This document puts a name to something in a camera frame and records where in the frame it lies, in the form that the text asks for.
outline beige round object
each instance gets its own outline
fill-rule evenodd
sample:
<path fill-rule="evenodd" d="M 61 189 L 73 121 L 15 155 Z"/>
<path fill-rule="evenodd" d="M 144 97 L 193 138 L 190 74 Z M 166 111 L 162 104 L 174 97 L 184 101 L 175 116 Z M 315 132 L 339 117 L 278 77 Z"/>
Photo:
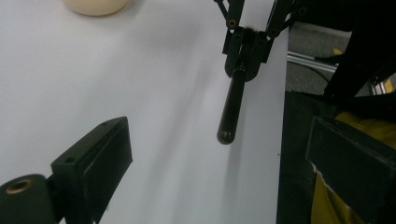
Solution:
<path fill-rule="evenodd" d="M 88 16 L 105 16 L 120 11 L 129 0 L 64 0 L 73 11 Z"/>

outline yellow cloth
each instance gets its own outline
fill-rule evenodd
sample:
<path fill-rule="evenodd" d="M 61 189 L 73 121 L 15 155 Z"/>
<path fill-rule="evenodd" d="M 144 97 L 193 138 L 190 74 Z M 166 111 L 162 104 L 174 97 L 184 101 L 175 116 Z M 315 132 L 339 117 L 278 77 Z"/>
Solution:
<path fill-rule="evenodd" d="M 338 120 L 396 149 L 396 124 L 380 119 L 365 119 L 350 112 L 341 113 Z M 311 214 L 312 224 L 361 224 L 361 219 L 329 189 L 317 174 Z"/>

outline gray carpet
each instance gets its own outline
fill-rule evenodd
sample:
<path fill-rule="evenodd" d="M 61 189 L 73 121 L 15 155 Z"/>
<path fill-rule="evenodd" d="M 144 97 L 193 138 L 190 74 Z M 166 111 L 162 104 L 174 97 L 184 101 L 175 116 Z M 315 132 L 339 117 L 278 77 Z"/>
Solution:
<path fill-rule="evenodd" d="M 333 49 L 345 51 L 349 37 L 350 33 L 296 22 L 290 29 L 289 51 L 312 57 L 330 57 L 334 55 Z M 312 71 L 299 64 L 288 63 L 286 91 L 323 94 L 327 81 L 318 75 L 318 72 L 327 79 L 332 77 L 332 73 L 315 70 Z M 369 87 L 365 86 L 358 96 L 370 94 Z"/>

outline black handle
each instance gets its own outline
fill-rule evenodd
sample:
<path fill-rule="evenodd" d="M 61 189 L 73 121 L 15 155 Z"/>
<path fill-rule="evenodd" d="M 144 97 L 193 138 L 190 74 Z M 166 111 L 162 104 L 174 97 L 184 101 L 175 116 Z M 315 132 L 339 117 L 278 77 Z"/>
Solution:
<path fill-rule="evenodd" d="M 218 130 L 218 140 L 223 145 L 229 145 L 235 139 L 236 126 L 238 124 L 239 111 L 241 109 L 242 96 L 245 88 L 246 72 L 235 70 L 228 90 L 227 100 L 221 116 Z"/>

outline white table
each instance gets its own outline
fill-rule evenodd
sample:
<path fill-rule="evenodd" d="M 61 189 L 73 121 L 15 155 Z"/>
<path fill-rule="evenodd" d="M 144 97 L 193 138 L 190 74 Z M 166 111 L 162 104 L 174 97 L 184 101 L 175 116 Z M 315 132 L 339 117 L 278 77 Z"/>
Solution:
<path fill-rule="evenodd" d="M 263 30 L 273 0 L 247 0 Z M 275 223 L 287 37 L 245 88 L 237 136 L 216 132 L 230 79 L 211 0 L 134 0 L 93 18 L 61 0 L 0 3 L 0 183 L 127 116 L 134 162 L 101 223 Z"/>

